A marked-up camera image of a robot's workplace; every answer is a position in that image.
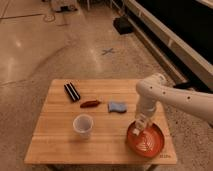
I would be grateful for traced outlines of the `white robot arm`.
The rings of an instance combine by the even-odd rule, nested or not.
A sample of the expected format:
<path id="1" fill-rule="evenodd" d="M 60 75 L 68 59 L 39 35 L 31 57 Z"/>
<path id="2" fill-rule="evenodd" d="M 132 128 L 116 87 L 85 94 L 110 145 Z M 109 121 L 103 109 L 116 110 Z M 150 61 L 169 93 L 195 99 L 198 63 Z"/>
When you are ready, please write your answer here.
<path id="1" fill-rule="evenodd" d="M 152 125 L 151 117 L 156 111 L 157 102 L 173 106 L 213 125 L 213 94 L 171 88 L 166 83 L 166 78 L 160 73 L 136 83 L 139 95 L 135 115 L 136 135 Z"/>

